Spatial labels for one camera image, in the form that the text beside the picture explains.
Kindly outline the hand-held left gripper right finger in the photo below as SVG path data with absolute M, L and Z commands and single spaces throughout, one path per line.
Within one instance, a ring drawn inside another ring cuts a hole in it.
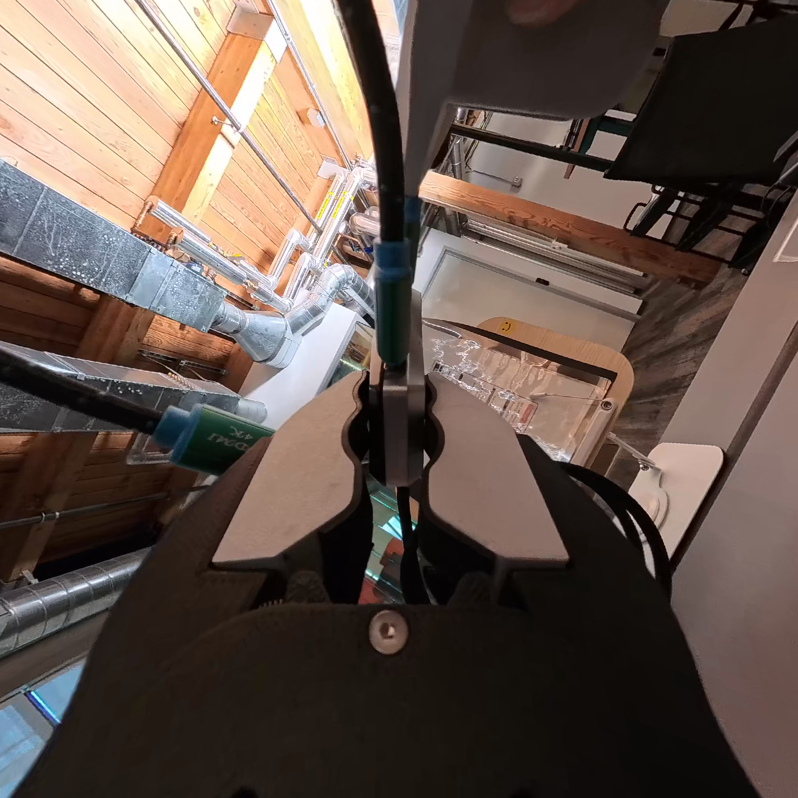
M 495 569 L 558 569 L 569 554 L 515 432 L 441 374 L 427 378 L 423 508 Z

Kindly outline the large paned window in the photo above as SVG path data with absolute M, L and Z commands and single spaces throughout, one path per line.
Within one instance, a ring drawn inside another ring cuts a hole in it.
M 25 685 L 1 703 L 1 796 L 12 796 L 62 723 L 85 658 Z

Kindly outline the silver elbow duct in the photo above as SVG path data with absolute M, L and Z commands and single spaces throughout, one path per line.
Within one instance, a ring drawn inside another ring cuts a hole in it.
M 211 330 L 232 338 L 253 362 L 283 369 L 335 302 L 351 305 L 355 313 L 374 320 L 374 281 L 347 264 L 326 266 L 306 295 L 288 311 L 250 312 L 224 303 L 214 316 Z

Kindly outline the rectangular metal air duct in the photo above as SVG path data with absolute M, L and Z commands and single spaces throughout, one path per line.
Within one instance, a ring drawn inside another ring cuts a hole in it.
M 1 252 L 201 332 L 225 304 L 210 279 L 6 161 Z

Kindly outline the thin metal ceiling pipe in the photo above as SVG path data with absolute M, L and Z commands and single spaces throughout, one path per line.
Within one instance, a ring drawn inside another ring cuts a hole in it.
M 321 232 L 322 228 L 319 224 L 315 222 L 313 216 L 310 215 L 309 211 L 305 208 L 303 202 L 299 199 L 299 197 L 295 194 L 293 189 L 290 185 L 283 179 L 283 177 L 278 173 L 276 167 L 271 163 L 271 161 L 266 157 L 265 153 L 262 151 L 260 146 L 257 144 L 255 139 L 252 137 L 251 134 L 246 129 L 246 125 L 241 123 L 237 117 L 235 117 L 232 109 L 224 102 L 221 95 L 216 91 L 213 87 L 211 82 L 207 79 L 207 77 L 200 71 L 198 65 L 195 64 L 193 59 L 187 54 L 187 52 L 183 49 L 182 45 L 180 45 L 177 39 L 173 36 L 172 32 L 167 28 L 163 20 L 154 10 L 154 8 L 146 1 L 135 1 L 135 4 L 139 6 L 141 11 L 145 14 L 148 20 L 155 26 L 157 31 L 161 34 L 161 36 L 167 41 L 167 43 L 172 47 L 173 51 L 177 55 L 177 57 L 183 62 L 183 64 L 187 67 L 188 71 L 191 75 L 193 75 L 194 79 L 199 83 L 200 87 L 205 91 L 205 93 L 211 98 L 217 108 L 222 112 L 226 121 L 230 122 L 232 127 L 234 127 L 235 131 L 243 138 L 245 143 L 250 147 L 252 152 L 257 156 L 257 158 L 261 161 L 264 165 L 266 170 L 272 175 L 272 177 L 276 180 L 278 185 L 283 189 L 285 194 L 291 199 L 292 203 L 298 208 L 298 210 L 303 214 L 305 219 L 311 224 L 313 229 L 317 232 Z

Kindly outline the upright silver pipes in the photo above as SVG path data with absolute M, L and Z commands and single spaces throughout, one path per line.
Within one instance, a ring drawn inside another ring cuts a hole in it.
M 315 220 L 319 230 L 303 234 L 293 228 L 286 234 L 267 273 L 274 289 L 267 303 L 273 309 L 285 314 L 298 303 L 309 275 L 318 276 L 327 267 L 342 225 L 354 211 L 357 192 L 375 184 L 372 165 L 359 165 L 337 175 Z

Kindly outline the silver insulated pipe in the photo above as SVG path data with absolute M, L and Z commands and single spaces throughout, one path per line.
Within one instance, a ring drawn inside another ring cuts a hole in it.
M 189 257 L 244 287 L 251 296 L 277 311 L 285 314 L 291 310 L 293 301 L 278 295 L 275 277 L 264 274 L 242 256 L 228 257 L 218 251 L 208 235 L 163 200 L 151 195 L 145 212 L 176 231 L 174 245 Z

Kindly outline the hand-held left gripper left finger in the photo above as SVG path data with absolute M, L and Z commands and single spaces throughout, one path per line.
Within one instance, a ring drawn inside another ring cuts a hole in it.
M 368 371 L 345 376 L 271 438 L 212 558 L 225 571 L 314 572 L 333 602 L 357 602 L 373 550 Z

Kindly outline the black fabric panel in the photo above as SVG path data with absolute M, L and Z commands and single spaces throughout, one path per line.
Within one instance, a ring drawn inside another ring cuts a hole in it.
M 797 128 L 797 17 L 676 37 L 605 177 L 771 185 Z

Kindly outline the round spiral metal duct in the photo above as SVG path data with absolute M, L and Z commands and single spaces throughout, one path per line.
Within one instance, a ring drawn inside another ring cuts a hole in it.
M 1 658 L 108 611 L 150 547 L 1 595 Z

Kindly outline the black metal chair frame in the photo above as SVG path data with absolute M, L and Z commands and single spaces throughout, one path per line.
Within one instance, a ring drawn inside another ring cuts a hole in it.
M 776 226 L 796 194 L 796 188 L 782 184 L 755 193 L 743 185 L 710 185 L 709 194 L 678 191 L 673 187 L 653 185 L 647 203 L 637 203 L 626 217 L 625 232 L 653 240 L 651 231 L 665 217 L 668 228 L 662 241 L 680 252 L 701 254 L 743 275 L 750 275 Z M 735 244 L 729 256 L 710 254 L 700 249 L 713 234 L 723 234 Z

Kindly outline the white rounded board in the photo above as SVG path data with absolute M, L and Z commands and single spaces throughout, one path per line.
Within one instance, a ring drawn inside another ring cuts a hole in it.
M 722 466 L 724 452 L 706 444 L 661 443 L 639 461 L 628 493 L 646 510 L 673 556 Z

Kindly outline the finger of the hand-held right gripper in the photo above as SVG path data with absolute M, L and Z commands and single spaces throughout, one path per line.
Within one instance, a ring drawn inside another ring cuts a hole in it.
M 508 2 L 407 2 L 397 76 L 404 188 L 419 189 L 459 107 L 556 121 L 596 116 L 631 91 L 653 52 L 658 1 L 576 2 L 540 27 Z

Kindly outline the narrow rectangular metal duct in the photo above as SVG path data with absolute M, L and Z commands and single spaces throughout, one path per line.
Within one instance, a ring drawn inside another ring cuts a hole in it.
M 240 396 L 222 384 L 152 371 L 92 362 L 24 346 L 2 343 L 2 350 L 23 355 L 57 374 L 124 398 L 139 406 L 164 411 L 168 406 L 191 410 L 196 404 L 236 413 Z M 2 384 L 1 434 L 121 432 L 122 427 L 62 408 Z

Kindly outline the grey metal port adapter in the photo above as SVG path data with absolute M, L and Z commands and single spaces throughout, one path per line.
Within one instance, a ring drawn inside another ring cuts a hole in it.
M 426 384 L 422 297 L 411 290 L 409 354 L 398 371 L 387 369 L 374 337 L 369 365 L 371 474 L 392 488 L 410 488 L 423 474 Z

